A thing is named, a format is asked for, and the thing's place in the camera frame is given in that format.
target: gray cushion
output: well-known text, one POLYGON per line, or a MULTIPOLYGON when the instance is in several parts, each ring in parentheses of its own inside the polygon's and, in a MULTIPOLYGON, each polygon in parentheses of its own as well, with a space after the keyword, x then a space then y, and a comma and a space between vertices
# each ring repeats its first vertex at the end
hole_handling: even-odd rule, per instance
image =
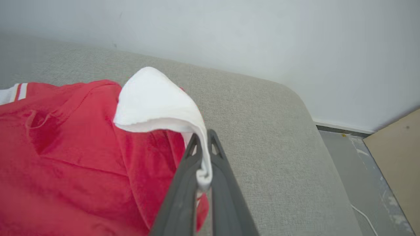
MULTIPOLYGON (((261 235, 361 235, 334 163, 299 96, 240 74, 128 52, 0 34, 0 88, 110 79, 152 66, 214 129, 261 235)), ((209 225, 204 228, 209 233, 209 225)))

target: red stripe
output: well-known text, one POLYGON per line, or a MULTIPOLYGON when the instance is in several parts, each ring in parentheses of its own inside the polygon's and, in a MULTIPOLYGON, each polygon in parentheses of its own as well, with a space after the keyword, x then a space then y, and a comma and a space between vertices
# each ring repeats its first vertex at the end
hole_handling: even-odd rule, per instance
POLYGON ((16 91, 16 96, 14 102, 16 102, 19 99, 19 94, 21 93, 21 86, 22 84, 18 85, 18 90, 16 91))

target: baseboard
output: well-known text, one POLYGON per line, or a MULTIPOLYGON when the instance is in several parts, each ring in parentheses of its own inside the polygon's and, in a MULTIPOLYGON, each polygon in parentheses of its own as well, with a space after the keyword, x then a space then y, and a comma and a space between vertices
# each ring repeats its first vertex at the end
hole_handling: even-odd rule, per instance
POLYGON ((341 124, 331 123, 331 122, 324 122, 324 121, 320 121, 320 120, 317 120, 317 119, 313 119, 313 121, 314 121, 315 125, 317 125, 317 126, 325 126, 325 127, 330 127, 330 128, 348 130, 348 131, 353 131, 353 132, 357 132, 357 133, 373 134, 373 133, 376 132, 375 130, 371 130, 371 129, 364 129, 364 128, 360 128, 360 127, 344 126, 344 125, 341 125, 341 124))

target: white cable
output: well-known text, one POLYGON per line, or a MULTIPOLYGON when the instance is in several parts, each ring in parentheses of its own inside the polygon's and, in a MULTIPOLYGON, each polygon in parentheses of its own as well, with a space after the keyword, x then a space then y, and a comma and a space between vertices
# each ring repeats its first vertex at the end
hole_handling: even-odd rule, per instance
POLYGON ((362 211, 360 211, 360 210, 359 210, 359 209, 357 209, 355 206, 353 206, 353 204, 350 204, 350 205, 352 206, 352 208, 353 208, 353 209, 355 209, 358 213, 360 213, 361 215, 363 215, 363 216, 366 218, 367 222, 369 223, 370 227, 371 227, 371 228, 372 228, 372 230, 373 230, 373 233, 374 233, 376 236, 378 236, 378 233, 376 232, 375 228, 373 227, 373 225, 372 225, 372 223, 370 222, 370 220, 369 220, 369 218, 367 217, 367 215, 365 215, 362 211))

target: folded white cloth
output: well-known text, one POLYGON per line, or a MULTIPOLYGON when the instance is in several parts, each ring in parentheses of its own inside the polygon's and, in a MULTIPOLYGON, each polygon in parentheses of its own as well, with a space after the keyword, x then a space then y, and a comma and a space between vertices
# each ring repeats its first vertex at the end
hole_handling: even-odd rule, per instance
POLYGON ((127 81, 119 96, 114 123, 130 132, 169 129, 196 133, 203 150, 197 182, 202 191, 208 190, 213 172, 203 118, 194 101, 162 72, 145 67, 127 81))

